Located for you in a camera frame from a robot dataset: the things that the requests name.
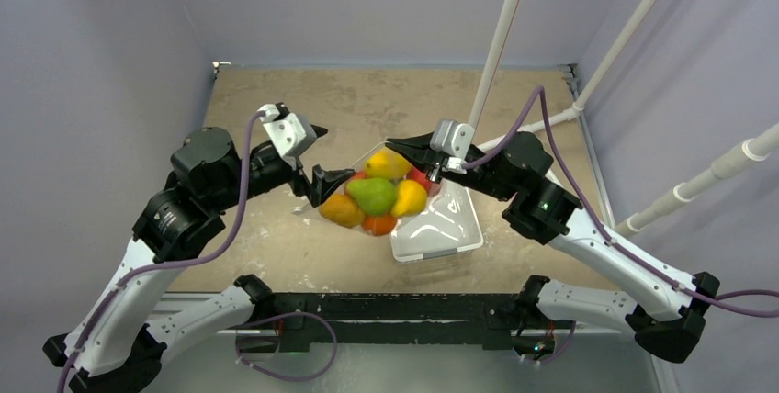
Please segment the red apple toy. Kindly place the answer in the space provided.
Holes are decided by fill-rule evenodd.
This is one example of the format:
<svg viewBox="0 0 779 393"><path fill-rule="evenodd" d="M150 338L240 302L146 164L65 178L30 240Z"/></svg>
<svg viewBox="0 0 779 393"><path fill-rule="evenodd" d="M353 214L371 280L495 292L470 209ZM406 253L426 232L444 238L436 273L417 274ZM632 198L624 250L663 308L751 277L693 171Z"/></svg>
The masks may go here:
<svg viewBox="0 0 779 393"><path fill-rule="evenodd" d="M433 182L430 181L426 174L419 169L412 167L412 169L406 174L407 180L412 180L418 185L420 185L427 194L430 194L431 189L433 187Z"/></svg>

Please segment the orange-yellow potato toy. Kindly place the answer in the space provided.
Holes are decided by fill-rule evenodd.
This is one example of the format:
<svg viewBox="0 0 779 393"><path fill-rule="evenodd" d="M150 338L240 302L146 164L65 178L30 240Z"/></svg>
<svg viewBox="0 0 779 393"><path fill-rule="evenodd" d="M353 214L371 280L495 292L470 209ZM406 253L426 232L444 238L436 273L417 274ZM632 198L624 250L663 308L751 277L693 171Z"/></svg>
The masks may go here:
<svg viewBox="0 0 779 393"><path fill-rule="evenodd" d="M345 194L331 195L319 206L318 212L324 219L348 229L361 225L367 216L354 199Z"/></svg>

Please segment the yellow mango toy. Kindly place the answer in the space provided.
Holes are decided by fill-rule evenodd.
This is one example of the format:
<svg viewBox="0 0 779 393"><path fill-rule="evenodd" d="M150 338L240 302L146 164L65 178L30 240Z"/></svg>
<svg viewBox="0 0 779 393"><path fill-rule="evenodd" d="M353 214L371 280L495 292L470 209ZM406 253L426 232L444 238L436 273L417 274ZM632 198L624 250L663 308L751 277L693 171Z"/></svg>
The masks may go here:
<svg viewBox="0 0 779 393"><path fill-rule="evenodd" d="M401 155L392 151L379 151L372 154L364 164L367 177L398 180L406 176L412 165Z"/></svg>

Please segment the yellow pear toy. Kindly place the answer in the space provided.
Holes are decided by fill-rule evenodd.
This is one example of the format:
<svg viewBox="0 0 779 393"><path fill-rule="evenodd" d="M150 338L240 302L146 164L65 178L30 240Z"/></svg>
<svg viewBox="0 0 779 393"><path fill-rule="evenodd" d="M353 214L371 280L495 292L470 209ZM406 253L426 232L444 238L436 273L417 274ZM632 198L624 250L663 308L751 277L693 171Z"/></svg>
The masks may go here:
<svg viewBox="0 0 779 393"><path fill-rule="evenodd" d="M396 200L389 213L394 218L412 216L421 213L427 204L428 194L418 182L405 179L396 187Z"/></svg>

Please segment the clear zip top bag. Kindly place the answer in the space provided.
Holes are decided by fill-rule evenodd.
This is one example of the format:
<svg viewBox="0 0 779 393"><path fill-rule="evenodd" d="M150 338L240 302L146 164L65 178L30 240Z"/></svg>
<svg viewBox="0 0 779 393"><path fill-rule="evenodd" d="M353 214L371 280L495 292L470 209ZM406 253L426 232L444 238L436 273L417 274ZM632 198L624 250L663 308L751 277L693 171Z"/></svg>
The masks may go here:
<svg viewBox="0 0 779 393"><path fill-rule="evenodd" d="M422 214L442 189L383 143L358 159L352 169L354 174L324 203L316 208L306 204L293 213L381 237Z"/></svg>

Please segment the orange toy fruit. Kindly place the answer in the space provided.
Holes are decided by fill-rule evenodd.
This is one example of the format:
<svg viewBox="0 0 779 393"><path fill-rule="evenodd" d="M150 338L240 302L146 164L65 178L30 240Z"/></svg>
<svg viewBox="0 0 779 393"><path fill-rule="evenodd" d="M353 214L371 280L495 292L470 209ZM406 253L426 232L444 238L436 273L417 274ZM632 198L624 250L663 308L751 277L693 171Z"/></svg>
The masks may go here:
<svg viewBox="0 0 779 393"><path fill-rule="evenodd" d="M385 236L396 227L398 220L390 214L381 216L366 216L361 223L362 229L372 236Z"/></svg>

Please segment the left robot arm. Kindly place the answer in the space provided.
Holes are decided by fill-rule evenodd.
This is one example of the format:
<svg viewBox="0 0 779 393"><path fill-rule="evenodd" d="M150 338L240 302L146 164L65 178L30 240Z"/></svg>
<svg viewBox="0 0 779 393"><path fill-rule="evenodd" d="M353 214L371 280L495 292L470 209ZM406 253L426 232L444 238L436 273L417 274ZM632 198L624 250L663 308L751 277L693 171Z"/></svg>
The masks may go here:
<svg viewBox="0 0 779 393"><path fill-rule="evenodd" d="M60 392L139 392L184 350L229 328L281 322L272 289L243 275L193 308L153 319L153 308L188 267L206 264L204 248L226 231L231 245L247 201L282 185L319 205L353 175L350 169L305 174L276 145L237 150L218 127L191 132L172 154L173 170L135 222L116 273L71 332L50 337L43 351L61 371Z"/></svg>

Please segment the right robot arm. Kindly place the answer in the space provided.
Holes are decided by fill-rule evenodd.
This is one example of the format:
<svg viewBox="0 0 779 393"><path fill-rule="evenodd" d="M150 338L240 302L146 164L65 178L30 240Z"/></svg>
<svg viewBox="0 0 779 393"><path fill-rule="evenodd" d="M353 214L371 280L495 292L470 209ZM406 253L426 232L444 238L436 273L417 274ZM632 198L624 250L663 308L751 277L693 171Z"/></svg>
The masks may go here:
<svg viewBox="0 0 779 393"><path fill-rule="evenodd" d="M616 286L590 289L532 275L513 316L529 326L570 320L621 331L661 359L686 360L706 325L708 306L695 296L713 297L718 279L654 259L590 216L578 197L546 177L553 160L532 133L517 133L494 158L463 174L445 171L448 157L432 149L432 137L389 139L386 146L435 179L507 202L502 217L515 232L566 253Z"/></svg>

